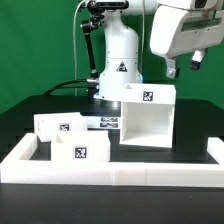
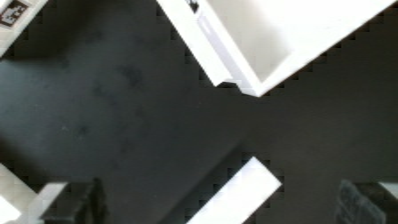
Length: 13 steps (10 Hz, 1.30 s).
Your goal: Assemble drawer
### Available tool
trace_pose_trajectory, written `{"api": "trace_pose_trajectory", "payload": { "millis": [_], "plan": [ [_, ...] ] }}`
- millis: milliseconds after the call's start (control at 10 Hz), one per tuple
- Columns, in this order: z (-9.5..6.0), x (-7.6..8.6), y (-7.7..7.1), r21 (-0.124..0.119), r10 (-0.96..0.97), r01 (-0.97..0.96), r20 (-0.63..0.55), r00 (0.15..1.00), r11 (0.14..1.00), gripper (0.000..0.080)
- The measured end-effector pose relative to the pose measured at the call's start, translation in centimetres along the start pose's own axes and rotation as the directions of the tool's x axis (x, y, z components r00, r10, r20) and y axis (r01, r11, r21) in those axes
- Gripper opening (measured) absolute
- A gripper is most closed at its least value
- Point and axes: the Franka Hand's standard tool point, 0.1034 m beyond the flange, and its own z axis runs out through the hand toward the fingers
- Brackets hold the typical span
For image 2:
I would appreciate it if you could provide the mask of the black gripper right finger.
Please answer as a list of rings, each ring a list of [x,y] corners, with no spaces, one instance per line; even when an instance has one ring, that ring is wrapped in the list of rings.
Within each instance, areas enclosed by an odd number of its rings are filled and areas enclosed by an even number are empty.
[[[398,224],[398,182],[341,181],[333,224]]]

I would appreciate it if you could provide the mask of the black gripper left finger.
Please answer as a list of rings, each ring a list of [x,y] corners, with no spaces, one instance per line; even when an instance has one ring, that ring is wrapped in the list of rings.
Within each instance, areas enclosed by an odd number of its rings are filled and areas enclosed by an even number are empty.
[[[97,178],[65,185],[40,220],[44,224],[108,224],[106,195]]]

